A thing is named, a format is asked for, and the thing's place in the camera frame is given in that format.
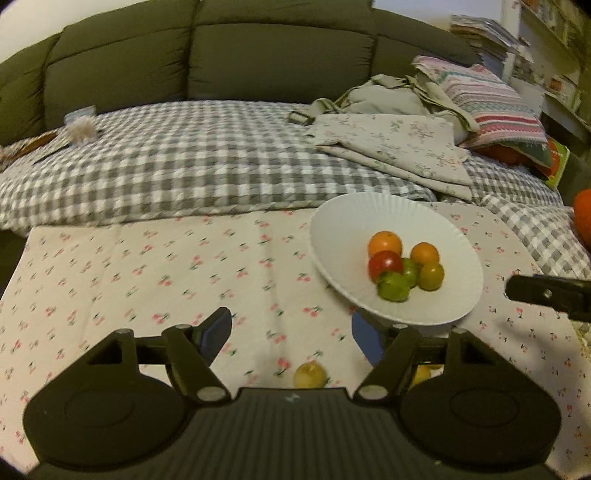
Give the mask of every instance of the folded cloth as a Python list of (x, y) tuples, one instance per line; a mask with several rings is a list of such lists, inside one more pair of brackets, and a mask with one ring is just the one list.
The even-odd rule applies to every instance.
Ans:
[(308, 136), (320, 151), (470, 201), (469, 152), (453, 145), (452, 125), (418, 115), (322, 115)]
[(292, 111), (288, 119), (293, 123), (311, 125), (324, 113), (436, 116), (453, 125), (456, 145), (479, 131), (472, 116), (458, 108), (439, 85), (426, 77), (375, 75), (363, 85), (347, 90), (337, 101), (320, 98), (307, 107)]

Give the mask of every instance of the yellow fruit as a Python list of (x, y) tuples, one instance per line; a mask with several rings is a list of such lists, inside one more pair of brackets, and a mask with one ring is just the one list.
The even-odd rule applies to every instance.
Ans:
[(418, 286), (423, 290), (434, 291), (441, 287), (445, 270), (436, 262), (425, 264), (418, 274)]
[(419, 365), (417, 367), (417, 371), (414, 374), (413, 381), (411, 382), (408, 389), (410, 390), (415, 385), (418, 385), (425, 380), (429, 380), (431, 378), (431, 369), (427, 365)]
[(328, 375), (318, 362), (302, 364), (294, 373), (294, 388), (324, 388)]

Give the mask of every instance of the stack of papers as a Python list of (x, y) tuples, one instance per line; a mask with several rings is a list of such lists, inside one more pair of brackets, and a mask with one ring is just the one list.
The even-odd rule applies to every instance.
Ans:
[(463, 38), (486, 68), (501, 77), (507, 53), (519, 55), (519, 41), (490, 18), (452, 15), (450, 31)]

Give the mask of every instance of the floral fabric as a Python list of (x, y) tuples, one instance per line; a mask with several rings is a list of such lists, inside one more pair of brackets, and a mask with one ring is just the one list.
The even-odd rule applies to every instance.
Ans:
[[(563, 417), (548, 465), (564, 479), (591, 473), (591, 362), (570, 322), (553, 310), (503, 295), (513, 273), (537, 265), (486, 209), (433, 203), (472, 243), (482, 262), (480, 302), (457, 326), (469, 329), (546, 389)], [(101, 228), (33, 229), (0, 310), (0, 452), (20, 469), (36, 464), (23, 428), (28, 400), (111, 331), (159, 335), (198, 325), (219, 306), (232, 335), (212, 369), (241, 387), (293, 385), (317, 359), (329, 387), (353, 392), (371, 366), (352, 339), (353, 306), (312, 264), (313, 209), (186, 217)], [(450, 325), (421, 329), (445, 335)], [(142, 372), (167, 381), (160, 367)]]
[(419, 115), (320, 115), (309, 136), (320, 151), (470, 200), (468, 151), (453, 143), (453, 125)]

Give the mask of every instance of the checkered blanket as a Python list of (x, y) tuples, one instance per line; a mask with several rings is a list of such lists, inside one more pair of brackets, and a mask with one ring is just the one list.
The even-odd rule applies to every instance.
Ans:
[[(485, 196), (482, 206), (511, 228), (542, 273), (591, 280), (591, 255), (577, 238), (571, 207), (519, 205), (493, 195)], [(573, 324), (591, 346), (591, 325)]]
[(472, 201), (477, 205), (482, 205), (484, 197), (489, 194), (527, 205), (564, 205), (558, 192), (525, 169), (509, 168), (476, 154), (463, 165), (472, 179)]
[(317, 152), (286, 120), (298, 106), (207, 100), (100, 115), (96, 142), (37, 164), (33, 152), (0, 174), (0, 228), (315, 207), (351, 192), (436, 199), (410, 181)]

